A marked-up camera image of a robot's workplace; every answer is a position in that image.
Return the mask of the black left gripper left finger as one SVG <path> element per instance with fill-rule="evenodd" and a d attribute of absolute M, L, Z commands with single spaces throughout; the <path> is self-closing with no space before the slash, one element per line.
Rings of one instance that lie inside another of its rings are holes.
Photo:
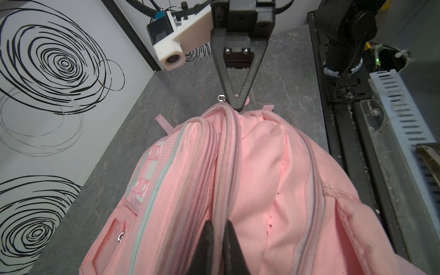
<path fill-rule="evenodd" d="M 213 254 L 214 228 L 211 221 L 206 221 L 187 271 L 187 275 L 211 275 Z"/>

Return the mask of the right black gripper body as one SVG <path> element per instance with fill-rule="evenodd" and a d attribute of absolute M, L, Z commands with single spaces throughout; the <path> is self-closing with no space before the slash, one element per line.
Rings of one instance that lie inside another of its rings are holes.
<path fill-rule="evenodd" d="M 268 39 L 275 27 L 276 2 L 258 0 L 211 1 L 213 26 L 229 33 Z"/>

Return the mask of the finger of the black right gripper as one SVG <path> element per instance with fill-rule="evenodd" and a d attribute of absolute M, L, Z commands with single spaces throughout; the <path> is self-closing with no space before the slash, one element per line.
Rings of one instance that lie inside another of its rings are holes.
<path fill-rule="evenodd" d="M 223 94 L 232 109 L 238 112 L 245 106 L 268 42 L 267 38 L 252 38 L 248 33 L 228 32 L 220 28 L 211 30 L 212 55 Z M 238 92 L 232 86 L 229 69 L 248 70 L 243 86 Z"/>

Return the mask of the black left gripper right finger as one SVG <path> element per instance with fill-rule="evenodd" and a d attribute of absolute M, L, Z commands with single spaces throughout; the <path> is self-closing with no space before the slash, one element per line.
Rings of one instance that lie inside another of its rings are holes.
<path fill-rule="evenodd" d="M 229 220 L 225 223 L 222 258 L 225 275 L 250 275 L 236 231 Z"/>

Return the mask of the pink student backpack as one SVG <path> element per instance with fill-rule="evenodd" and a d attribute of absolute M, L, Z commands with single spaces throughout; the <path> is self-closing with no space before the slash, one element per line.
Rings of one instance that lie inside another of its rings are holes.
<path fill-rule="evenodd" d="M 231 221 L 251 275 L 418 275 L 341 166 L 273 112 L 226 103 L 173 127 L 140 158 L 82 275 L 186 275 L 206 221 L 224 275 Z"/>

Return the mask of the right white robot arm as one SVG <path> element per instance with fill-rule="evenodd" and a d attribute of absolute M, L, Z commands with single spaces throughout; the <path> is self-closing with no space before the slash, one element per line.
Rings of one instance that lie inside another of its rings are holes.
<path fill-rule="evenodd" d="M 275 1 L 212 1 L 210 44 L 223 89 L 220 102 L 242 111 L 255 80 L 276 16 L 292 6 Z M 349 103 L 355 94 L 352 80 L 363 64 L 367 42 L 377 33 L 375 16 L 384 1 L 324 1 L 313 12 L 315 29 L 329 39 L 323 73 L 330 78 L 331 102 Z"/>

